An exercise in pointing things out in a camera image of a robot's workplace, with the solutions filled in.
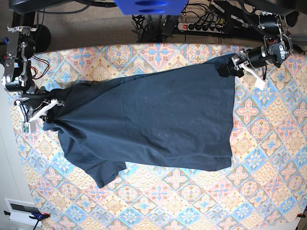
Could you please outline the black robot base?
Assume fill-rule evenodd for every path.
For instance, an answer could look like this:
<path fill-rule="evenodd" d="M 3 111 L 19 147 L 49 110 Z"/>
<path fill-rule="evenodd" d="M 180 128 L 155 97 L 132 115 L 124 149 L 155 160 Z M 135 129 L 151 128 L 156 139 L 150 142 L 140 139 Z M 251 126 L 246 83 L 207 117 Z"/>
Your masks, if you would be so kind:
<path fill-rule="evenodd" d="M 307 13 L 307 0 L 242 0 L 241 2 L 278 15 L 287 15 L 294 11 Z"/>
<path fill-rule="evenodd" d="M 9 8 L 18 14 L 26 14 L 67 2 L 70 0 L 9 0 Z"/>

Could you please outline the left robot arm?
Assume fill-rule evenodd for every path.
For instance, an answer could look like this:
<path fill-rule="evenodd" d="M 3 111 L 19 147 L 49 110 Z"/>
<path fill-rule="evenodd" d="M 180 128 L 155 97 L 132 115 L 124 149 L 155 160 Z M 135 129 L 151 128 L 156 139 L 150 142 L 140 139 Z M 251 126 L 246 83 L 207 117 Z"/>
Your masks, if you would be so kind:
<path fill-rule="evenodd" d="M 267 66 L 273 64 L 279 68 L 293 52 L 292 39 L 286 35 L 280 15 L 263 12 L 256 15 L 258 22 L 249 12 L 243 15 L 246 22 L 263 35 L 263 45 L 241 49 L 227 64 L 220 65 L 218 73 L 221 77 L 241 78 L 248 72 L 256 78 L 256 87 L 262 89 L 266 84 Z"/>

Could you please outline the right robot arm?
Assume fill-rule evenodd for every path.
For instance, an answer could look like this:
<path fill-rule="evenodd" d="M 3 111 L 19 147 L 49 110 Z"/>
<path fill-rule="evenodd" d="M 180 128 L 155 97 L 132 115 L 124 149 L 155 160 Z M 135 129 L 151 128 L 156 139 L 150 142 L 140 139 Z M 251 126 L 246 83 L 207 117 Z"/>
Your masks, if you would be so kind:
<path fill-rule="evenodd" d="M 26 123 L 38 119 L 49 121 L 49 110 L 64 105 L 63 101 L 52 98 L 49 91 L 43 87 L 38 88 L 34 82 L 30 58 L 36 49 L 31 33 L 36 30 L 33 26 L 11 27 L 8 28 L 11 34 L 5 40 L 7 54 L 1 83 L 7 92 L 15 95 L 15 104 L 20 108 Z"/>

